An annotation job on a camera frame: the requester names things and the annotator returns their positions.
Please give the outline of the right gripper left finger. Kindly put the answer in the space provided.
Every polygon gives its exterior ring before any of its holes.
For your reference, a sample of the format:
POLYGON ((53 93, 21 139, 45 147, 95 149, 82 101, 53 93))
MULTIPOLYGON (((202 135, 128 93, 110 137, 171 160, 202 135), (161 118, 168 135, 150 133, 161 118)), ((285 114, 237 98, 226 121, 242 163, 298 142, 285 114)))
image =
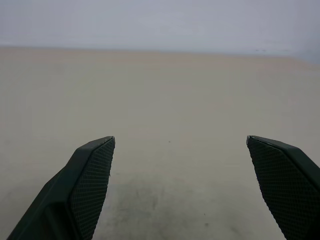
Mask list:
POLYGON ((40 190, 8 239, 90 240, 106 199, 114 136, 77 148, 40 190))

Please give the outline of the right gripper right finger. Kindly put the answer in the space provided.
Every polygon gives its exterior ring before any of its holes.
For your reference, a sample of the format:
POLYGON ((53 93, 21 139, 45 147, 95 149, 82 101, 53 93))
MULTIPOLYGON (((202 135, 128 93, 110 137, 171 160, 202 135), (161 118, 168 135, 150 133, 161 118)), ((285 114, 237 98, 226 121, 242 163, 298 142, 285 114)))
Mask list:
POLYGON ((249 135, 259 188, 287 240, 320 238, 320 168, 298 147, 249 135))

